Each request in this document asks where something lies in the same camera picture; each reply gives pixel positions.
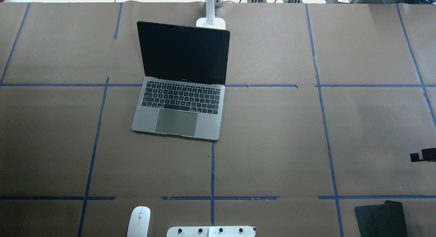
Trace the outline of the white computer mouse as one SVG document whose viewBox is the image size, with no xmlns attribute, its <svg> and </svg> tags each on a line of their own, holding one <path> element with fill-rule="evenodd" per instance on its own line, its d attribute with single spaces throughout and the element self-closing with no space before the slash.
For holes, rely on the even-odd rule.
<svg viewBox="0 0 436 237">
<path fill-rule="evenodd" d="M 133 209 L 129 220 L 127 237 L 147 237 L 151 219 L 151 210 L 146 206 Z"/>
</svg>

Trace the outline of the black mouse pad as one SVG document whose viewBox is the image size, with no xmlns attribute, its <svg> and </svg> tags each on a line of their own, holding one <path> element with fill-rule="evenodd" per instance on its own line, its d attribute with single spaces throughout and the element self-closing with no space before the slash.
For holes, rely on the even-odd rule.
<svg viewBox="0 0 436 237">
<path fill-rule="evenodd" d="M 361 237 L 409 236 L 402 202 L 357 206 L 354 212 Z"/>
</svg>

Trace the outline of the grey laptop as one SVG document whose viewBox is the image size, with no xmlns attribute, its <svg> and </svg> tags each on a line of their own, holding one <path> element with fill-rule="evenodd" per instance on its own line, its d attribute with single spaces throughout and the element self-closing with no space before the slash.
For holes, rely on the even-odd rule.
<svg viewBox="0 0 436 237">
<path fill-rule="evenodd" d="M 137 22 L 145 77 L 131 129 L 218 140 L 230 32 Z"/>
</svg>

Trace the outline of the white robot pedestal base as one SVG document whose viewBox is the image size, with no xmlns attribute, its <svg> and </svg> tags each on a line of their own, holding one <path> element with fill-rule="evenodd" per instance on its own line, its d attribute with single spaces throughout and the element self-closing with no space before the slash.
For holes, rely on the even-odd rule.
<svg viewBox="0 0 436 237">
<path fill-rule="evenodd" d="M 167 237 L 256 237 L 252 226 L 173 226 Z"/>
</svg>

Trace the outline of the white desk lamp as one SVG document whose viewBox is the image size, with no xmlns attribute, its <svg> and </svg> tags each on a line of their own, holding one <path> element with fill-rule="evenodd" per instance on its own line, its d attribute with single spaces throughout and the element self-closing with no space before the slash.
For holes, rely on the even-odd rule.
<svg viewBox="0 0 436 237">
<path fill-rule="evenodd" d="M 225 20 L 216 16 L 215 9 L 222 6 L 222 0 L 205 0 L 206 16 L 198 18 L 199 28 L 226 29 Z"/>
</svg>

